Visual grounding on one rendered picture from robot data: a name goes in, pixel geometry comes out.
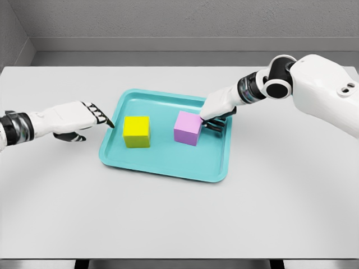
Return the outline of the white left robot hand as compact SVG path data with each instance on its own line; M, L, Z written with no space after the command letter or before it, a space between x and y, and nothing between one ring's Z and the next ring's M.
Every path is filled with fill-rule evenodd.
M86 137L79 130L106 124L114 128L114 123L93 103L74 101L47 109L43 116L46 132L56 139L66 142L83 142Z

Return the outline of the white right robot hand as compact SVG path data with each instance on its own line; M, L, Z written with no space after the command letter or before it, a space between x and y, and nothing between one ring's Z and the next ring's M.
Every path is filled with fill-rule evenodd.
M235 101L229 88L209 94L200 111L202 125L212 131L221 132L226 119L237 113Z

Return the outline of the pink cube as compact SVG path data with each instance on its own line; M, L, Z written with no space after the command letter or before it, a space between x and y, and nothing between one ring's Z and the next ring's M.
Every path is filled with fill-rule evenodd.
M198 114L180 111L174 125L174 140L196 146L201 133L202 119Z

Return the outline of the yellow cube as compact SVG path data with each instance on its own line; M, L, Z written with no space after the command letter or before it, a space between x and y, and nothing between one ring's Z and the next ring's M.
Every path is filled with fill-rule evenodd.
M150 118L148 116L126 116L122 136L127 148L149 148Z

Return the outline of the teal plastic tray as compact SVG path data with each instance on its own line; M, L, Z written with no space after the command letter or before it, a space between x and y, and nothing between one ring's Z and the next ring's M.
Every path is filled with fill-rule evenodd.
M101 162L115 168L144 171L216 183L228 173L232 118L224 121L221 132L203 128L196 146L174 140L174 125L180 111L199 113L204 98L159 91L126 90L112 117L101 147ZM122 137L126 116L148 116L150 147L129 149Z

